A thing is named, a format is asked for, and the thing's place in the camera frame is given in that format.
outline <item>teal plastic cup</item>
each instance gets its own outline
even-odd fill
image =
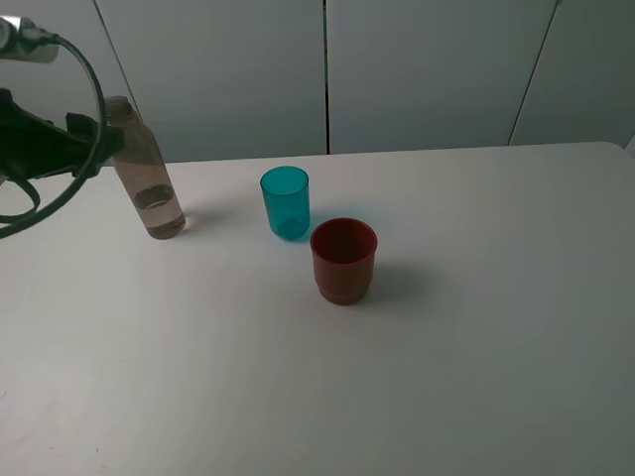
[[[285,240],[301,238],[311,224],[309,176],[297,167],[271,169],[260,179],[271,231]]]

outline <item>cup base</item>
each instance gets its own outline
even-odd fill
[[[329,302],[337,305],[351,305],[359,302],[364,296],[366,296],[366,292],[368,290],[364,290],[362,293],[357,293],[356,295],[350,296],[334,296],[330,295],[325,290],[319,289],[319,293],[321,296]]]
[[[309,226],[308,220],[296,218],[285,221],[272,231],[283,240],[296,241],[305,236]]]

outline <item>black wire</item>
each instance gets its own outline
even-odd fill
[[[33,201],[33,207],[25,213],[20,213],[19,215],[0,215],[0,223],[15,223],[36,212],[40,206],[40,194],[28,180],[17,177],[7,177],[7,179],[21,188],[22,191],[31,198],[31,201]]]
[[[41,210],[35,213],[28,212],[27,216],[18,220],[16,223],[12,223],[8,226],[5,226],[4,228],[0,228],[0,239],[26,230],[27,228],[40,223],[42,220],[48,218],[60,208],[62,208],[91,176],[92,167],[98,161],[99,152],[103,147],[102,137],[106,128],[106,104],[103,98],[103,92],[101,91],[101,86],[99,85],[99,80],[97,79],[97,75],[88,62],[88,59],[86,59],[85,56],[71,42],[65,40],[59,35],[53,35],[52,43],[66,48],[79,61],[79,63],[81,63],[86,72],[86,75],[90,79],[92,88],[97,98],[97,131],[95,133],[92,148],[90,149],[90,153],[88,154],[86,162],[84,162],[83,166],[79,170],[79,174],[77,174],[75,179],[70,183],[66,190],[64,190],[60,194],[60,196],[58,196],[55,200],[53,200]]]

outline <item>tabletop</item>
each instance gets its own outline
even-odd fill
[[[307,240],[270,231],[259,178],[283,164],[310,176],[313,226],[375,229],[358,305],[325,301]],[[177,238],[151,239],[105,169],[0,242],[0,474],[635,474],[635,161],[618,147],[169,171]]]

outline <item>water bottle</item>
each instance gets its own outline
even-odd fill
[[[178,235],[186,219],[154,134],[124,96],[109,97],[106,111],[108,123],[124,131],[125,146],[112,164],[146,230],[159,240]]]

